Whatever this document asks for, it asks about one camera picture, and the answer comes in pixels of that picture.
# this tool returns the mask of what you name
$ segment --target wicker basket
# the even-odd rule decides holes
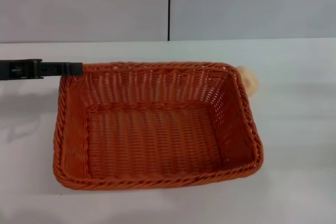
[[[262,144],[224,63],[84,65],[62,77],[54,173],[84,190],[170,188],[249,176]]]

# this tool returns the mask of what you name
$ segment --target rectangular basket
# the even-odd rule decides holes
[[[241,77],[224,63],[107,63],[62,77],[54,173],[82,190],[249,176],[263,149]]]

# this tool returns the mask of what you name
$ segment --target white table surface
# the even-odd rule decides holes
[[[206,186],[87,192],[52,173],[57,77],[0,82],[0,223],[336,223],[336,39],[0,45],[0,59],[220,61],[259,78],[265,162]]]

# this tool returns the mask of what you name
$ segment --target gray wall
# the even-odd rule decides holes
[[[172,0],[172,40],[336,37],[336,0]]]
[[[167,0],[0,0],[0,42],[166,37]]]

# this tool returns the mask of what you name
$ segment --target basket bottom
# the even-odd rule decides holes
[[[87,120],[91,178],[170,177],[223,166],[205,105],[106,109]]]

